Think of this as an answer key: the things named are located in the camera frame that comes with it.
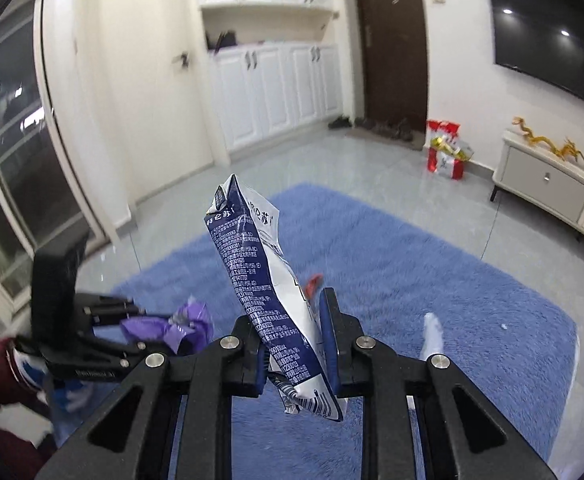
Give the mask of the blue white gloved left hand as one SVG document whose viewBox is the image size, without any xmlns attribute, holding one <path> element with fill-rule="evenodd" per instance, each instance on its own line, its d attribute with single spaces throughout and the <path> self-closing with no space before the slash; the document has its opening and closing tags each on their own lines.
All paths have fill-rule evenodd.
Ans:
<svg viewBox="0 0 584 480">
<path fill-rule="evenodd" d="M 23 352 L 16 344 L 11 345 L 8 356 L 16 377 L 35 391 L 50 386 L 52 404 L 65 413 L 73 414 L 86 408 L 94 395 L 91 382 L 54 378 L 42 358 Z"/>
</svg>

